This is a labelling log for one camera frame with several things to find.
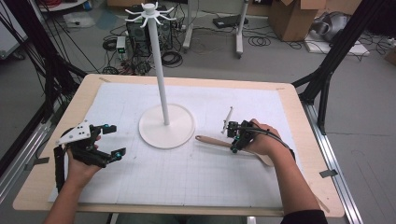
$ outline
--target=cardboard box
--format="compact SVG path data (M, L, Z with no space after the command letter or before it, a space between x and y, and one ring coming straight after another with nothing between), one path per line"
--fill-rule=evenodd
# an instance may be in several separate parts
M396 47L387 54L385 60L396 65Z
M326 0L274 0L268 21L283 41L302 41Z
M107 0L107 5L109 7L131 7L147 2L148 0Z
M247 14L250 16L268 16L270 14L271 6L255 5L254 0L248 1Z
M352 15L356 8L358 8L361 0L326 0L326 8L318 11L318 16L321 16L323 12L334 12L340 11L348 15Z

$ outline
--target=black metal leg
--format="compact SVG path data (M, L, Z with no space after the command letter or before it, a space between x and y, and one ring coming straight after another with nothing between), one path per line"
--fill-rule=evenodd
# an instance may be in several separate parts
M388 1L389 0L362 0L350 21L347 23L346 28L335 40L329 54L323 60L317 71L292 83L294 87L299 87L308 83L305 90L300 93L300 99L305 104L312 105L315 98L321 92L318 126L322 134L326 134L324 125L332 74L341 61L347 56L350 49L355 45L355 42L359 39L365 27Z

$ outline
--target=dark sleeve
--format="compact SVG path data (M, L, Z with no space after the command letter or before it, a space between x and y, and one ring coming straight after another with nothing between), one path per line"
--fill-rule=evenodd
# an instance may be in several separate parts
M281 224L327 224L322 210L293 212L283 217Z

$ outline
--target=wooden board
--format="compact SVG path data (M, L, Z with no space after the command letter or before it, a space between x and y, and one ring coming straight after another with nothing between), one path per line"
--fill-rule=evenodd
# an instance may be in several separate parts
M50 210L52 203L48 197L54 184L54 161L52 150L55 141L64 130L76 126L88 112L93 99L104 82L156 84L156 77L123 77L89 75L84 78L73 101L67 108L60 123L44 149L41 157L50 157L49 163L34 167L28 176L20 193L14 201L14 208L18 210ZM344 209L339 200L336 189L330 178L322 178L319 172L327 170L318 148L315 136L305 116L297 92L290 84L245 82L230 80L171 78L165 79L165 85L202 86L219 88L239 88L277 91L284 106L286 118L296 148L300 153L304 176L311 189L318 198L329 207L328 217L341 217ZM163 214L202 214L202 215L242 215L242 216L282 216L280 210L262 208L238 207L207 207L207 206L159 206L159 205L130 205L130 204L87 204L82 203L78 211L93 212L134 212L134 213L163 213Z

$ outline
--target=white mug tree stand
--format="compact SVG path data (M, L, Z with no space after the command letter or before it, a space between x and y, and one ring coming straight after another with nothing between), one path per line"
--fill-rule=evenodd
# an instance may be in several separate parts
M163 14L168 14L174 8L167 11L157 11L158 2L153 5L142 4L143 12L126 12L132 15L139 15L133 20L137 21L144 18L142 28L148 24L148 32L151 41L151 50L156 68L158 88L160 90L161 105L147 110L139 120L139 132L142 138L151 146L158 148L179 147L186 143L194 133L195 122L192 114L181 105L168 104L166 101L165 86L163 81L163 64L161 61L160 44L158 40L157 24L158 17L174 21L176 18L169 19Z

